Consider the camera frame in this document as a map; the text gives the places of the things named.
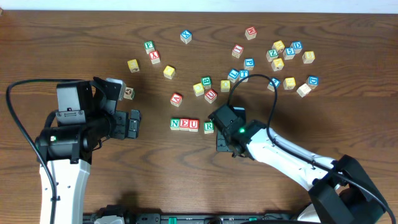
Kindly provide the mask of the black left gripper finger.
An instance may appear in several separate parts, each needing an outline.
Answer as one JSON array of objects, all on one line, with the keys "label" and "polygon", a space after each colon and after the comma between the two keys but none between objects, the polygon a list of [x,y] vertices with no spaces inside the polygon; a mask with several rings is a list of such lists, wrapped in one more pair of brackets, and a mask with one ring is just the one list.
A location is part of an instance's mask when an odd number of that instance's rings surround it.
[{"label": "black left gripper finger", "polygon": [[129,118],[128,138],[136,139],[139,135],[139,127],[141,122],[141,112],[139,110],[131,110]]},{"label": "black left gripper finger", "polygon": [[118,104],[116,85],[99,77],[94,77],[92,86],[95,87],[94,101],[99,110],[108,114],[115,114]]}]

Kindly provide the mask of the green R wooden block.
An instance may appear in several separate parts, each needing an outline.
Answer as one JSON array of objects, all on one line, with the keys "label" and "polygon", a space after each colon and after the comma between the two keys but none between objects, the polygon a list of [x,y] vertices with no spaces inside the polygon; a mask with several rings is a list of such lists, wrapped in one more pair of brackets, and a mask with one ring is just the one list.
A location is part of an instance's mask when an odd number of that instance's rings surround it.
[{"label": "green R wooden block", "polygon": [[214,133],[215,128],[214,128],[213,122],[211,122],[211,121],[204,122],[203,127],[204,127],[204,133],[205,134]]}]

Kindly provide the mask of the green N wooden block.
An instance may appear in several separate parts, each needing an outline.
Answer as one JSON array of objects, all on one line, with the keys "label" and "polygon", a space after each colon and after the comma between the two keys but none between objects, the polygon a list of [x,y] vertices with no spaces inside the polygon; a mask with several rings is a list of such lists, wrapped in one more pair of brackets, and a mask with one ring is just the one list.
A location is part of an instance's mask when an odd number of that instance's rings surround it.
[{"label": "green N wooden block", "polygon": [[171,130],[179,130],[180,129],[180,120],[178,118],[172,118],[170,120],[170,129]]}]

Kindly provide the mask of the red E wooden block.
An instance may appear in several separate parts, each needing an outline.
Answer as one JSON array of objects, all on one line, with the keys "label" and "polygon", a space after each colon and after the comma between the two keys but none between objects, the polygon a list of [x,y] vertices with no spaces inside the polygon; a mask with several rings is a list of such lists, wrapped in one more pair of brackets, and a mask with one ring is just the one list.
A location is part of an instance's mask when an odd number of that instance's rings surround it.
[{"label": "red E wooden block", "polygon": [[179,120],[179,129],[181,131],[188,131],[189,130],[190,120],[188,118],[181,118]]}]

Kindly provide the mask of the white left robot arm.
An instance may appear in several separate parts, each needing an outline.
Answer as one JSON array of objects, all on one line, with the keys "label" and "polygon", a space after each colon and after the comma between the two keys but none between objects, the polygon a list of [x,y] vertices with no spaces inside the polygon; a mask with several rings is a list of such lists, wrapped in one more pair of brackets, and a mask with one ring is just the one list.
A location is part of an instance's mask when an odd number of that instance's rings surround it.
[{"label": "white left robot arm", "polygon": [[137,138],[141,113],[116,109],[119,101],[134,96],[122,80],[61,82],[56,91],[58,110],[35,140],[45,162],[39,170],[40,222],[82,223],[93,151],[110,138]]}]

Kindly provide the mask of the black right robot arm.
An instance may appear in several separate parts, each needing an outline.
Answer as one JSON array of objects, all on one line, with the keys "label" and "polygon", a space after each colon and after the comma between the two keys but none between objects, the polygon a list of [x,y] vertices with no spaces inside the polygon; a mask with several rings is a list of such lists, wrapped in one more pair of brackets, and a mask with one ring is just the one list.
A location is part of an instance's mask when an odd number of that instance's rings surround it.
[{"label": "black right robot arm", "polygon": [[344,155],[320,156],[280,137],[266,124],[240,117],[214,119],[234,156],[265,163],[303,187],[310,205],[296,217],[299,223],[376,223],[394,213],[361,164]]}]

